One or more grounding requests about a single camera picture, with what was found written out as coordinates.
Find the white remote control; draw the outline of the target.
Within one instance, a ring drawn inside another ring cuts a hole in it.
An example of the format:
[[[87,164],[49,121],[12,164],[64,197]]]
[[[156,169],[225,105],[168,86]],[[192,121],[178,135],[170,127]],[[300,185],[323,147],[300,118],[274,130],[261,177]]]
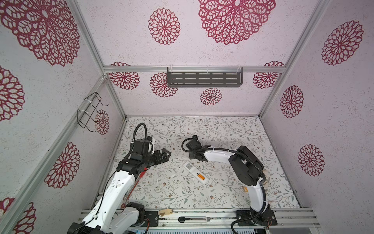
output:
[[[207,177],[199,170],[197,169],[192,163],[190,162],[186,162],[184,164],[184,168],[187,169],[187,171],[194,177],[196,178],[200,183],[202,183],[203,185],[206,185],[207,183]],[[202,174],[204,177],[205,177],[205,181],[202,181],[198,178],[197,174],[200,173]]]

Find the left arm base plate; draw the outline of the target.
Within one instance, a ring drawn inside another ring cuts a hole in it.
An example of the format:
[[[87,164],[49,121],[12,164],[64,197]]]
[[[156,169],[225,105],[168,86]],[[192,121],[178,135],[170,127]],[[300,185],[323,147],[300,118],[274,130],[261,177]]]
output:
[[[145,210],[139,212],[137,227],[157,227],[159,223],[158,211]]]

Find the orange battery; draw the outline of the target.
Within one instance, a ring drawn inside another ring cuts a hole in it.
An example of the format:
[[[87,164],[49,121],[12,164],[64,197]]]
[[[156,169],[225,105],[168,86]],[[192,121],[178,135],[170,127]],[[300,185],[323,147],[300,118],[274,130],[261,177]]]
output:
[[[202,174],[198,173],[197,176],[200,180],[205,181],[205,177]]]

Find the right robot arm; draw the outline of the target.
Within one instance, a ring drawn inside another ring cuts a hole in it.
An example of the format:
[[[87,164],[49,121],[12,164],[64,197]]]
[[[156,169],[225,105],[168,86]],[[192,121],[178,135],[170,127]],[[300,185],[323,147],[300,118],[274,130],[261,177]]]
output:
[[[266,182],[264,165],[246,146],[237,149],[203,146],[194,135],[192,138],[185,139],[181,148],[191,159],[229,164],[238,180],[247,187],[253,216],[257,217],[265,212],[268,201],[264,188]]]

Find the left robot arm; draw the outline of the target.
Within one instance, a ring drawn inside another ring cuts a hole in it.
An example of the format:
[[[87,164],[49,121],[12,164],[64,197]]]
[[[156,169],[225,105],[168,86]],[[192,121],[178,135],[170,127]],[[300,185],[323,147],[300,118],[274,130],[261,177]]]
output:
[[[132,225],[145,221],[144,205],[131,202],[121,214],[115,216],[124,196],[146,168],[168,162],[171,152],[163,148],[154,150],[150,138],[133,140],[130,150],[110,176],[107,188],[95,207],[81,223],[73,223],[68,234],[123,234]]]

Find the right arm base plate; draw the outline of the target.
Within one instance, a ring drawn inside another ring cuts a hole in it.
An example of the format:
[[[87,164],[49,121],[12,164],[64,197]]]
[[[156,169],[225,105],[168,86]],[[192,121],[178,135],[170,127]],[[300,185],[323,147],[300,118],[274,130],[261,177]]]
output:
[[[243,219],[254,216],[256,212],[253,210],[236,211],[236,217],[240,222],[239,226],[276,226],[278,222],[275,214],[271,209],[266,209],[263,213],[253,218],[252,220],[243,221]]]

